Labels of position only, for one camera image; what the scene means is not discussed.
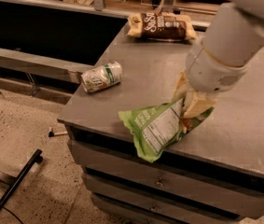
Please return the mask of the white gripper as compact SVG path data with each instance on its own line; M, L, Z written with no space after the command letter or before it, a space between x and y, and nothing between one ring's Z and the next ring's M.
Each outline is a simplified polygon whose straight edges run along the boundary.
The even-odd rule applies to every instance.
M217 94L233 89L246 74L247 65L228 66L213 57L198 39L186 58L186 72L180 73L174 91L174 100L185 97L183 118L191 119L212 107L217 102ZM189 89L189 82L195 89Z

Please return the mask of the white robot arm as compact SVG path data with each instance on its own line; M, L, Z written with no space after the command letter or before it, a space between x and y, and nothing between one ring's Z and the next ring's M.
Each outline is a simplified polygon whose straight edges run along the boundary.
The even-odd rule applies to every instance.
M174 99L183 99L183 119L212 107L220 92L234 88L250 60L264 47L264 0L229 0L203 37L193 43Z

